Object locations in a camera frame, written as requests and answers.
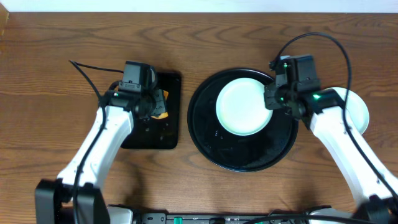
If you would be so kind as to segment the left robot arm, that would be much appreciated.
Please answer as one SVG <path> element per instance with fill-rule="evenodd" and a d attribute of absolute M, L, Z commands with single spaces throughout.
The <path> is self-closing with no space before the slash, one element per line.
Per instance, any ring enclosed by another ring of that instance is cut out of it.
<path fill-rule="evenodd" d="M 55 180 L 42 179 L 35 189 L 37 223 L 135 223 L 132 209 L 106 205 L 101 190 L 135 119 L 165 114 L 168 96 L 161 89 L 100 96 L 95 122 L 74 158 Z"/>

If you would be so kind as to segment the orange green scrub sponge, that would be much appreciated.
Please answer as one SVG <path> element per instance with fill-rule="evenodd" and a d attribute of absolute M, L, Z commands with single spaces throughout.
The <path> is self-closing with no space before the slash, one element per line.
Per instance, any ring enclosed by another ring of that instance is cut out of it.
<path fill-rule="evenodd" d="M 169 93 L 168 93 L 167 91 L 163 90 L 163 91 L 162 91 L 162 94 L 163 94 L 164 100 L 167 100 L 167 98 L 168 98 L 168 96 L 169 96 Z M 167 116 L 168 116 L 168 112 L 165 111 L 165 112 L 163 112 L 163 113 L 161 113 L 161 114 L 158 114 L 158 115 L 155 115 L 155 116 L 151 116 L 151 118 L 154 118 L 154 119 L 164 119 L 164 118 L 166 118 Z"/>

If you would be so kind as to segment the light blue plate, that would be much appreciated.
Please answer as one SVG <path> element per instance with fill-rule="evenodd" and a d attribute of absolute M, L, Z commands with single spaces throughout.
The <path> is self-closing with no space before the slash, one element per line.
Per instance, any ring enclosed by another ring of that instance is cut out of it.
<path fill-rule="evenodd" d="M 225 130 L 249 136 L 264 129 L 272 118 L 264 101 L 264 84 L 253 78 L 237 78 L 226 84 L 216 101 L 216 116 Z"/>
<path fill-rule="evenodd" d="M 317 130 L 314 133 L 333 133 L 342 131 L 344 128 L 343 110 L 340 105 L 323 109 L 323 114 L 317 122 Z M 350 131 L 363 134 L 368 128 L 369 111 L 363 99 L 353 91 L 348 93 L 348 103 L 346 104 L 346 119 L 350 126 Z"/>

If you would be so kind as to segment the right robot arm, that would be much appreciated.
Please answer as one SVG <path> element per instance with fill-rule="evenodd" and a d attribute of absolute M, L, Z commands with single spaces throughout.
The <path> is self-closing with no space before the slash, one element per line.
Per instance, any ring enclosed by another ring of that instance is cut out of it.
<path fill-rule="evenodd" d="M 341 87 L 300 90 L 296 83 L 271 83 L 264 98 L 267 109 L 287 110 L 326 147 L 358 207 L 352 219 L 397 223 L 397 177 L 363 138 L 369 111 L 357 94 Z"/>

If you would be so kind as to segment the light blue plate top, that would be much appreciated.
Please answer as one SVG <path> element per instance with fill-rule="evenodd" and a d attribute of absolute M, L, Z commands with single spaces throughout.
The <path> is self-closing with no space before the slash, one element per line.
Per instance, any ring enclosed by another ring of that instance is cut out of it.
<path fill-rule="evenodd" d="M 264 101 L 264 84 L 253 78 L 237 78 L 226 84 L 216 101 L 216 116 L 225 130 L 249 136 L 264 129 L 272 118 Z"/>

